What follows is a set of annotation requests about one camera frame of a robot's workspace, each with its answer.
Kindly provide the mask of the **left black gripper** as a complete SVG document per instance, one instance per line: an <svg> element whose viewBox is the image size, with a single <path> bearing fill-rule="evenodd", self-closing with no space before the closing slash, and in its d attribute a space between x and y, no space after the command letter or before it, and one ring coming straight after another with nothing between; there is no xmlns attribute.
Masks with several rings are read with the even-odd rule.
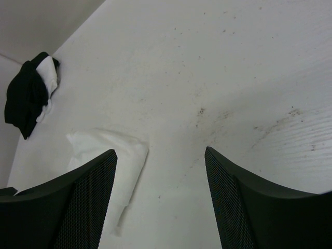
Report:
<svg viewBox="0 0 332 249"><path fill-rule="evenodd" d="M0 189L0 197L13 197L18 192L14 187L6 187Z"/></svg>

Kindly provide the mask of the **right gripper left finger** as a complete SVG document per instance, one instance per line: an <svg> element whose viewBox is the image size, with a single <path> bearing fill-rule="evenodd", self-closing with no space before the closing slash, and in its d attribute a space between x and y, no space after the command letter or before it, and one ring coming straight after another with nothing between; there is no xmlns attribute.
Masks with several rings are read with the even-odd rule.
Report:
<svg viewBox="0 0 332 249"><path fill-rule="evenodd" d="M1 248L98 248L116 164L110 149L48 182L1 197Z"/></svg>

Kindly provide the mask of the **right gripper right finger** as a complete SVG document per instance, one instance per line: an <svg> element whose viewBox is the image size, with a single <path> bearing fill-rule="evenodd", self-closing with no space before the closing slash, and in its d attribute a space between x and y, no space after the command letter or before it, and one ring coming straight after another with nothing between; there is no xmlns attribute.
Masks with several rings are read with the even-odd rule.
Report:
<svg viewBox="0 0 332 249"><path fill-rule="evenodd" d="M331 192L284 187L205 150L222 248L331 248Z"/></svg>

